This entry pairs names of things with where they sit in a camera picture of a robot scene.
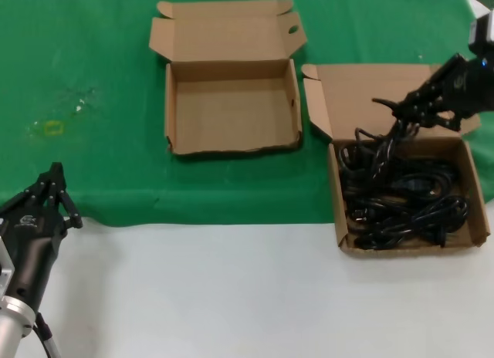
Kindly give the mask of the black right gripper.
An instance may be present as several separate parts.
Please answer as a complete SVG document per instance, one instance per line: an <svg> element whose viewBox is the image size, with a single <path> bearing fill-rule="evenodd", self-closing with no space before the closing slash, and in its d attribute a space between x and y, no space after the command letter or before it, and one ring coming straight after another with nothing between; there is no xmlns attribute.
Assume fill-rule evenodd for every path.
<svg viewBox="0 0 494 358"><path fill-rule="evenodd" d="M393 115L419 127L459 132L463 120L487 111L493 111L493 56L463 62L456 53L397 103Z"/></svg>

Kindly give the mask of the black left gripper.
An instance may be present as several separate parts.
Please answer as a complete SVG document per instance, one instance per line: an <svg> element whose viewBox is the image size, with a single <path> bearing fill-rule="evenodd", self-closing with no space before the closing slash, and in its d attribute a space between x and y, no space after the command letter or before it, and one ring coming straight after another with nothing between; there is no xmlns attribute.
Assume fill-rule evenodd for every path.
<svg viewBox="0 0 494 358"><path fill-rule="evenodd" d="M59 210L60 205L68 217L65 221L54 209L41 208ZM1 219L1 237L14 265L6 295L38 310L66 229L83 227L66 190L63 165L52 163L34 184L2 204Z"/></svg>

